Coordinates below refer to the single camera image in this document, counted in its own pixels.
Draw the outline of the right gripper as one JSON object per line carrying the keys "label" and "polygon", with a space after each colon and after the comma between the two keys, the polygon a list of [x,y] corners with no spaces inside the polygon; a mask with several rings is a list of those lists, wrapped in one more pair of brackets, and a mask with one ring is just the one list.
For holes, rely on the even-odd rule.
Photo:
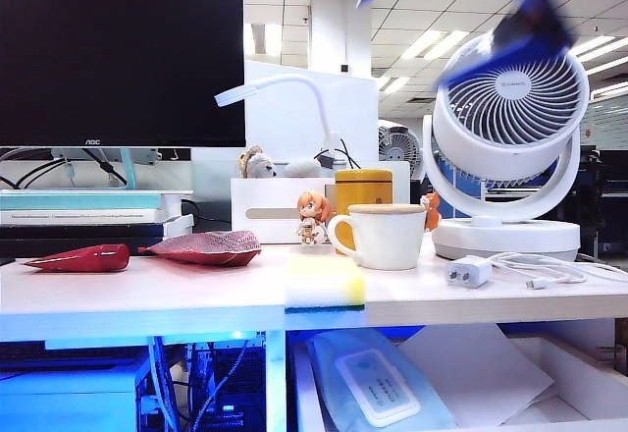
{"label": "right gripper", "polygon": [[[357,0],[362,8],[371,0]],[[553,58],[574,39],[558,17],[555,0],[515,0],[515,10],[493,29],[491,45],[466,43],[446,63],[438,90],[499,67]]]}

